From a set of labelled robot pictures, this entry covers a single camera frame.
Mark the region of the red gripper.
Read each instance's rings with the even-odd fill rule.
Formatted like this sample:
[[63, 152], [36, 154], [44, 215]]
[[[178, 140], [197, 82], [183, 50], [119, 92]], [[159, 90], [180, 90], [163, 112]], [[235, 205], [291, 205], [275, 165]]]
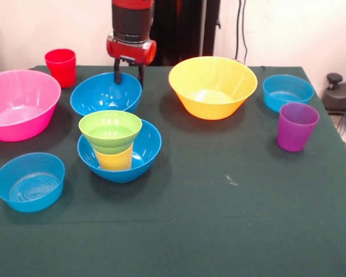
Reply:
[[144, 88], [145, 65], [149, 65], [156, 54], [157, 43], [148, 39], [145, 42], [127, 43], [118, 40], [113, 33], [107, 36], [106, 49], [108, 54], [114, 58], [114, 82], [117, 85], [122, 83], [120, 71], [121, 60], [138, 64], [138, 77], [141, 88]]

